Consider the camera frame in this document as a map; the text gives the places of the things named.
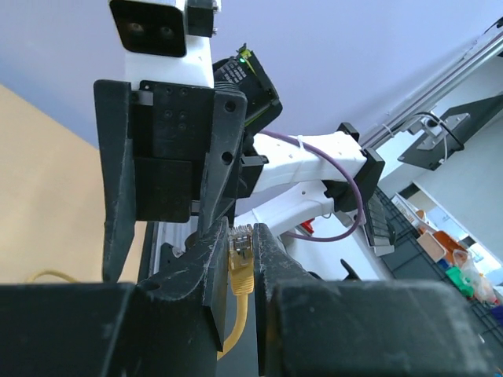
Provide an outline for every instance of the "wall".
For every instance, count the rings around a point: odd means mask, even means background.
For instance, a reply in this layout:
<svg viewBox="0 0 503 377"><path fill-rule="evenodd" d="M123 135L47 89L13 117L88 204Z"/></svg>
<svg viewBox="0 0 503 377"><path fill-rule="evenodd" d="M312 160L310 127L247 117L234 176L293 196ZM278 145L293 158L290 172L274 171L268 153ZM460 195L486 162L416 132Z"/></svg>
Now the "wall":
<svg viewBox="0 0 503 377"><path fill-rule="evenodd" d="M0 283L20 283L41 269L101 280L98 151L3 86L0 119ZM136 233L123 280L138 276L143 224Z"/></svg>
<svg viewBox="0 0 503 377"><path fill-rule="evenodd" d="M495 57L440 100L433 111L435 114L441 115L448 108L491 97L501 91L503 91L503 58ZM398 157L419 136L420 134L410 135L407 132L401 132L377 149L377 152L386 161L386 167L379 183L379 187L386 195L393 196L396 192L410 185L414 179L429 171L398 161Z"/></svg>
<svg viewBox="0 0 503 377"><path fill-rule="evenodd" d="M472 137L435 171L414 180L446 213L488 251L503 259L503 119L502 114Z"/></svg>
<svg viewBox="0 0 503 377"><path fill-rule="evenodd" d="M435 202L431 201L431 199L422 191L416 192L407 200L417 209L423 210L425 213L428 213L436 208Z"/></svg>

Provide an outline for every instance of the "yellow ethernet cable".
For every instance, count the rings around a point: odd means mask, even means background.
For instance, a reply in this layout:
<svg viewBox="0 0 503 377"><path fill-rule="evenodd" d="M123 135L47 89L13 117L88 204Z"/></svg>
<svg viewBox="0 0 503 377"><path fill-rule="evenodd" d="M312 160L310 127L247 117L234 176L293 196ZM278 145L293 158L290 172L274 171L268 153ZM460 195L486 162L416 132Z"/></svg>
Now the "yellow ethernet cable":
<svg viewBox="0 0 503 377"><path fill-rule="evenodd" d="M253 292L255 285L252 236L251 225L240 225L229 231L229 275L230 286L237 300L236 322L223 343L223 351L217 353L217 360L224 357L236 345L246 325L248 295Z"/></svg>

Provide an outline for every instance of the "black 3d-printed part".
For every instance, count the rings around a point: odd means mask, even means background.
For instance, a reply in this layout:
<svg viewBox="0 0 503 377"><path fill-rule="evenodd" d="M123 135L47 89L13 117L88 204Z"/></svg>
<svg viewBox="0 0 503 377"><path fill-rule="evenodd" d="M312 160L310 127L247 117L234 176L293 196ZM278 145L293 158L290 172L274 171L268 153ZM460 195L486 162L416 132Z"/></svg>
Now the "black 3d-printed part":
<svg viewBox="0 0 503 377"><path fill-rule="evenodd" d="M269 377L494 374L468 306L445 284L290 280L268 319Z"/></svg>

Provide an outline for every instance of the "purple cable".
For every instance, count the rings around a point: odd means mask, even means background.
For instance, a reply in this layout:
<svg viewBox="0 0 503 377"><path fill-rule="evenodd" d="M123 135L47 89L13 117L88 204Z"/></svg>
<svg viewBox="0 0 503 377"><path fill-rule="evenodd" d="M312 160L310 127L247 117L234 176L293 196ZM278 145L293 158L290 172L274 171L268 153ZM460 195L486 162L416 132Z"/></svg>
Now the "purple cable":
<svg viewBox="0 0 503 377"><path fill-rule="evenodd" d="M267 135L269 137L274 137L275 139L280 139L282 141L286 141L289 144L296 145L296 146L300 147L299 141L297 139L295 139L294 137L289 137L284 134L278 134L276 132L267 131L267 130L262 130L261 134ZM354 224L346 232L344 232L338 236L329 237L329 238L320 238L320 237L302 236L300 234L295 234L293 232L287 232L287 234L290 237L297 238L299 240L306 240L306 241L314 241L314 242L340 241L340 240L348 237L352 232L354 232L357 229L357 227L360 225L360 223L362 222L362 218L363 218L362 194L360 193L360 190L358 189L358 186L356 185L356 182L354 181L353 177L350 176L349 173L347 171L345 171L345 169L337 161L335 161L331 156L327 155L321 149L316 148L311 144L307 144L304 141L302 144L307 151L314 153L315 155L318 155L318 156L326 159L344 176L344 178L346 178L347 183L349 183L349 186L351 187L351 190L354 193L354 197L356 198L356 207L358 209L358 213L356 215L356 219L354 220Z"/></svg>

